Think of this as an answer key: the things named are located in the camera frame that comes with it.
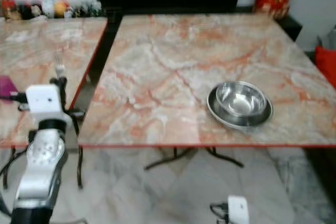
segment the table top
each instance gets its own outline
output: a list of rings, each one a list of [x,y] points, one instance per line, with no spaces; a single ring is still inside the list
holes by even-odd
[[[105,18],[47,19],[0,24],[0,74],[8,75],[19,91],[32,84],[48,84],[55,77],[55,52],[62,57],[68,84],[67,107],[79,87],[106,27]],[[0,101],[0,147],[25,145],[34,129],[29,113],[18,103]]]
[[[233,80],[273,103],[253,132],[228,129],[207,110],[212,88]],[[336,91],[264,15],[126,16],[79,144],[336,147]]]

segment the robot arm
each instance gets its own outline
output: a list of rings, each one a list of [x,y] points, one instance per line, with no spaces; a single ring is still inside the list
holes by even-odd
[[[29,110],[38,130],[27,149],[27,166],[18,186],[10,224],[49,224],[61,170],[67,160],[65,139],[69,133],[76,136],[72,118],[64,112],[61,97],[65,93],[61,89],[54,83],[34,85],[26,90]]]

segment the stainless steel bowl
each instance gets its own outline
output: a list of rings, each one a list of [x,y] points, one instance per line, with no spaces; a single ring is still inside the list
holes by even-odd
[[[216,99],[216,88],[207,98],[207,107],[211,115],[221,124],[240,131],[248,131],[266,123],[273,115],[273,106],[266,97],[266,107],[262,114],[255,116],[234,116],[224,110]]]
[[[219,105],[234,116],[257,116],[265,110],[267,101],[263,92],[251,83],[224,82],[216,89]]]

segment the black cable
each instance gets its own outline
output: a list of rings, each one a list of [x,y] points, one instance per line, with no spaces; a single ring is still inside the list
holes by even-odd
[[[10,162],[8,162],[6,165],[4,165],[4,167],[1,168],[0,177],[3,175],[4,171],[10,167],[12,162],[14,162],[16,159],[18,159],[19,157],[21,157],[23,154],[27,152],[27,149],[28,149],[28,146],[23,151],[14,154],[13,159]],[[12,213],[7,208],[4,198],[1,193],[0,193],[0,212],[2,212],[3,214],[9,217],[12,217]]]
[[[10,100],[10,101],[17,101],[19,103],[28,103],[26,93],[17,92],[15,94],[7,95],[7,96],[0,96],[0,99],[3,100]]]
[[[221,203],[221,204],[210,204],[211,212],[216,215],[219,219],[217,220],[217,224],[222,223],[229,223],[229,215],[228,215],[228,204]]]

